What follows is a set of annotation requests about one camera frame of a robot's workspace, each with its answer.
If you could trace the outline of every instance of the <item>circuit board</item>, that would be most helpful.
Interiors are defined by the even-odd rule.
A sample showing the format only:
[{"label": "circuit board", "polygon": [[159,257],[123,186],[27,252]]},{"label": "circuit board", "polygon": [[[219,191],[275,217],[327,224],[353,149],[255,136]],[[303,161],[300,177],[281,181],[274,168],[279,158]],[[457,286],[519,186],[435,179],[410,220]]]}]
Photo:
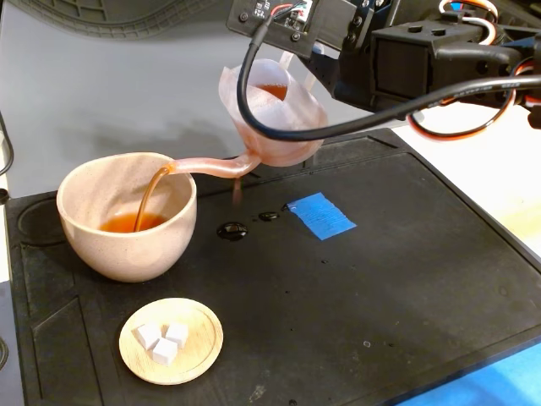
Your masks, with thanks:
[{"label": "circuit board", "polygon": [[[308,29],[310,12],[312,11],[312,0],[305,0],[284,14],[277,20],[277,24],[283,25],[292,30],[305,32]],[[291,7],[287,0],[257,0],[254,8],[254,16],[265,19],[273,11],[278,13],[282,8]]]}]

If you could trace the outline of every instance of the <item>blue surface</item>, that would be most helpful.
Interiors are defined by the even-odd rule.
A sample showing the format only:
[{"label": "blue surface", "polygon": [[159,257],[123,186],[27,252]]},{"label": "blue surface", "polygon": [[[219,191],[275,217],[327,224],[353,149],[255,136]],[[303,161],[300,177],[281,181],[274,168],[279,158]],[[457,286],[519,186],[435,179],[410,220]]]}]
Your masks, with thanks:
[{"label": "blue surface", "polygon": [[346,216],[322,193],[316,193],[296,200],[287,205],[319,239],[328,239],[333,235],[355,228]]},{"label": "blue surface", "polygon": [[409,399],[400,405],[541,405],[541,344]]}]

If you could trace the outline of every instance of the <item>red wire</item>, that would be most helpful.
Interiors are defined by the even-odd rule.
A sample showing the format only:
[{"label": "red wire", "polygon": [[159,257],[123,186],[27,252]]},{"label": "red wire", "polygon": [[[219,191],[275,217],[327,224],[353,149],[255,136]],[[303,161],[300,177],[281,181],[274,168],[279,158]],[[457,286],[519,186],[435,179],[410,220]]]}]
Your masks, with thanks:
[{"label": "red wire", "polygon": [[288,7],[291,7],[292,4],[279,4],[277,5],[276,7],[274,7],[272,9],[272,11],[270,12],[270,15],[274,15],[276,13],[276,11],[278,10],[282,10],[283,8],[288,8]]},{"label": "red wire", "polygon": [[[516,69],[516,72],[515,72],[515,75],[519,75],[521,74],[526,68],[530,68],[533,66],[533,62],[531,61],[528,61],[526,63],[523,63],[521,66],[519,66],[517,69]],[[515,97],[512,97],[511,99],[509,99],[509,101],[507,102],[507,104],[505,106],[502,107],[502,109],[505,111],[507,110],[508,108],[512,107],[512,104],[513,102],[515,101]],[[444,101],[442,101],[441,105],[442,106],[446,106],[447,104],[451,104],[451,102],[453,102],[452,99],[446,99]],[[497,119],[494,120],[493,123],[495,123],[499,118],[503,117],[505,115],[505,112],[502,113]],[[470,133],[467,133],[467,134],[460,134],[460,135],[445,135],[445,134],[430,134],[428,132],[426,132],[424,130],[424,128],[422,128],[421,126],[417,125],[417,123],[415,123],[413,120],[412,120],[412,116],[409,115],[407,116],[407,122],[409,123],[409,125],[419,134],[421,134],[422,136],[425,136],[427,138],[431,138],[433,140],[440,140],[440,141],[453,141],[453,140],[463,140],[464,138],[469,138],[469,137],[472,137],[474,135],[477,135],[477,134],[480,134],[482,132],[484,132],[488,127],[484,127],[482,129],[479,129],[477,131],[471,131]]]}]

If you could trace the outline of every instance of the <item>gray floor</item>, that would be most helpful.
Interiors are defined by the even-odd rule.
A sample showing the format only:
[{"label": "gray floor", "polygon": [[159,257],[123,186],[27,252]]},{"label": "gray floor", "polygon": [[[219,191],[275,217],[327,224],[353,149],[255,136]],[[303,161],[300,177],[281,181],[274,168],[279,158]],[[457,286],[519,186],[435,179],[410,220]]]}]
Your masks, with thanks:
[{"label": "gray floor", "polygon": [[0,399],[5,405],[24,406],[9,281],[0,283],[0,337],[9,351],[8,362],[0,370]]}]

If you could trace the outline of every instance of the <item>black mat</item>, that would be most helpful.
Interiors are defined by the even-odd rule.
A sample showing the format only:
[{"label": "black mat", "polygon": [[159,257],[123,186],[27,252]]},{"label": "black mat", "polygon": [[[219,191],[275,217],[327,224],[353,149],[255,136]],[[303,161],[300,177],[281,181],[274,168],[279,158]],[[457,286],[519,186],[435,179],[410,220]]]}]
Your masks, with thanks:
[{"label": "black mat", "polygon": [[218,0],[9,0],[37,19],[97,38],[154,36]]},{"label": "black mat", "polygon": [[[10,201],[27,403],[392,403],[538,341],[538,264],[390,131],[257,175],[246,179],[239,210],[229,182],[198,177],[186,253],[141,284],[106,280],[77,258],[59,231],[54,193]],[[319,241],[290,212],[257,220],[317,192],[358,226]],[[228,221],[249,235],[219,239]],[[160,387],[127,369],[117,339],[138,308],[177,296],[215,311],[224,346],[200,378]]]}]

